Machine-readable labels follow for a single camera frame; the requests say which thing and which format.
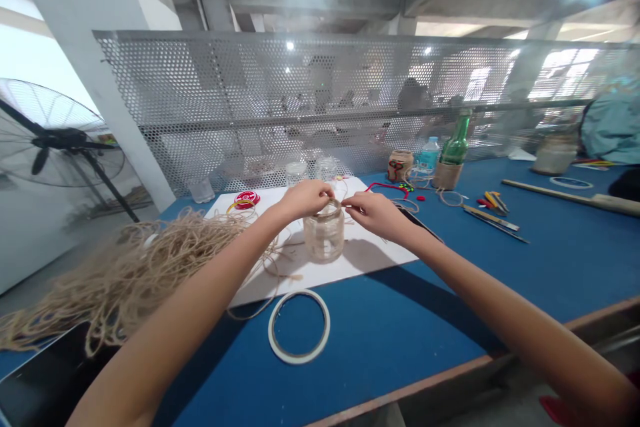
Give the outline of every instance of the table edge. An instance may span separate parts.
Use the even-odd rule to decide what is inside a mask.
[[[600,310],[596,310],[595,312],[591,312],[590,314],[587,314],[575,320],[571,320],[570,322],[565,323],[564,326],[570,330],[575,330],[577,328],[586,326],[591,322],[610,316],[611,314],[616,314],[618,312],[627,310],[629,308],[632,308],[638,305],[640,305],[640,296],[623,300],[618,304],[614,304],[612,306],[609,306]],[[489,355],[478,357],[464,364],[460,364],[456,367],[445,370],[444,372],[440,372],[439,374],[433,375],[431,377],[427,377],[426,379],[419,380],[418,382],[414,382],[413,384],[402,387],[398,390],[394,390],[393,392],[390,392],[378,398],[368,400],[367,402],[364,402],[360,405],[350,407],[346,410],[343,410],[342,412],[338,412],[337,414],[331,415],[329,417],[325,417],[324,419],[318,420],[316,422],[312,422],[308,424],[306,427],[334,426],[336,424],[339,424],[340,422],[344,422],[354,417],[358,417],[359,415],[362,415],[366,412],[370,412],[371,410],[377,409],[386,404],[390,404],[404,397],[408,397],[410,395],[416,394],[421,390],[424,390],[429,387],[433,387],[434,385],[437,385],[446,380],[450,380],[454,377],[458,377],[459,375],[465,374],[478,367],[482,367],[486,364],[489,364],[494,360],[495,359],[490,357]]]

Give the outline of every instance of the hand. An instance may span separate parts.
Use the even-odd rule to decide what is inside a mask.
[[[322,180],[303,180],[291,187],[274,205],[288,220],[293,222],[302,217],[317,214],[329,203],[335,194],[328,183]]]
[[[402,245],[409,230],[415,227],[382,193],[356,192],[342,205],[358,224],[379,237]]]

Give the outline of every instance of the standing fan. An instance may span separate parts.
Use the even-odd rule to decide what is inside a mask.
[[[104,183],[139,222],[111,183],[124,166],[122,150],[93,140],[104,133],[102,117],[66,95],[0,79],[0,172],[44,185],[89,187],[101,200],[95,185]]]

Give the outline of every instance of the jute twine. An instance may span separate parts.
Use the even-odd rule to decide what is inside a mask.
[[[38,304],[0,318],[0,349],[36,350],[81,322],[89,322],[85,339],[88,357],[103,346],[122,345],[180,284],[249,226],[247,218],[232,213],[206,220],[202,211],[187,209],[172,222],[124,227],[76,270],[58,277]],[[145,246],[153,234],[157,237]],[[282,253],[276,241],[271,242],[244,283],[264,269],[276,277],[279,285],[283,276],[277,272],[275,258]],[[227,312],[236,320],[255,317],[276,295],[277,287],[252,316],[239,318]]]

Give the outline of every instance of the glass jar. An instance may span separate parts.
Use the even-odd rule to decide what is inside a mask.
[[[285,177],[287,180],[287,188],[291,188],[297,185],[307,176],[307,163],[306,162],[291,162],[285,166]]]
[[[409,150],[394,150],[387,164],[387,178],[391,181],[405,182],[413,168],[413,153]]]
[[[195,203],[207,203],[215,197],[209,177],[190,178],[187,180],[187,187]]]
[[[335,187],[338,166],[333,157],[322,157],[315,162],[315,177]]]
[[[303,219],[307,252],[316,262],[336,260],[345,246],[345,215],[342,205],[331,199],[326,207]]]
[[[533,170],[543,175],[562,175],[575,160],[578,147],[572,135],[548,135],[535,153]]]

